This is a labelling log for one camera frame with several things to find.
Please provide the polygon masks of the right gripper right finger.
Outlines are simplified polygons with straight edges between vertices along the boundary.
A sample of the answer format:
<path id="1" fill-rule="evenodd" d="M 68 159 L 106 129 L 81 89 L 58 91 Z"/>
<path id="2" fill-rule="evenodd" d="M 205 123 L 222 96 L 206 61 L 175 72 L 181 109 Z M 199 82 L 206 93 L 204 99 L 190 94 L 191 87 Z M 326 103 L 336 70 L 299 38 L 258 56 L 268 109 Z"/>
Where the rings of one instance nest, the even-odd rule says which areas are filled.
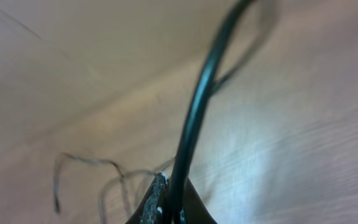
<path id="1" fill-rule="evenodd" d="M 180 223 L 217 224 L 209 214 L 190 180 L 187 180 L 183 194 L 183 209 L 180 212 Z"/>

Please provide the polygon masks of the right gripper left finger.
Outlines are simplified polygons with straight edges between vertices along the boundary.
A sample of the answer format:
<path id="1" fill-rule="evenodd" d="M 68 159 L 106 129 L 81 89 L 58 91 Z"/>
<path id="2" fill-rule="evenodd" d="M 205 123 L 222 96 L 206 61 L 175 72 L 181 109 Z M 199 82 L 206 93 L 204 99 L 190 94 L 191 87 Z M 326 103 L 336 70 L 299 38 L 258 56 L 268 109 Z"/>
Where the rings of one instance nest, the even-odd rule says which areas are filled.
<path id="1" fill-rule="evenodd" d="M 155 175 L 142 201 L 126 224 L 161 224 L 163 223 L 163 205 L 168 178 L 163 172 Z"/>

